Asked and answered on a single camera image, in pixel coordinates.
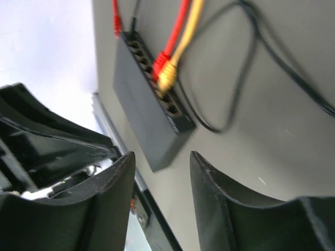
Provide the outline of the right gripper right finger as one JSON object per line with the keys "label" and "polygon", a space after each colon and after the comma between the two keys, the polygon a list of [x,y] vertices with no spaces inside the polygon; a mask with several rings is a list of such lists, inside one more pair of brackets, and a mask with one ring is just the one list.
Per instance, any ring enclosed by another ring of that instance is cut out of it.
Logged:
{"label": "right gripper right finger", "polygon": [[201,250],[334,250],[334,197],[277,200],[196,151],[190,176]]}

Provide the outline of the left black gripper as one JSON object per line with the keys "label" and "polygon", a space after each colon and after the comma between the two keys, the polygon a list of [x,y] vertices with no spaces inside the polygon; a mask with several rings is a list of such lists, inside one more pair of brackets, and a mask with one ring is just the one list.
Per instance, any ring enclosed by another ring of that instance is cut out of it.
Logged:
{"label": "left black gripper", "polygon": [[118,159],[111,139],[44,106],[22,83],[1,87],[1,191],[35,192]]}

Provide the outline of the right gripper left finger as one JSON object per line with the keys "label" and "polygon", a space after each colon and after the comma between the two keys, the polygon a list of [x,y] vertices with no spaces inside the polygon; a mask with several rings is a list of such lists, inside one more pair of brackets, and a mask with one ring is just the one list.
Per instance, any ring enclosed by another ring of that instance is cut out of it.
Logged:
{"label": "right gripper left finger", "polygon": [[1,193],[1,250],[123,250],[135,169],[129,152],[52,198]]}

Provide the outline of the black network switch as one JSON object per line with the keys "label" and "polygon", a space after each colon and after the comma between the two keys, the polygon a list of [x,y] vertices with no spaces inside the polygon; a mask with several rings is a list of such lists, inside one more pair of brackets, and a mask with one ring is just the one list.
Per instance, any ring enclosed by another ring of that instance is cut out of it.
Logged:
{"label": "black network switch", "polygon": [[171,89],[159,95],[152,77],[153,56],[135,32],[117,42],[114,91],[153,172],[167,168],[196,129]]}

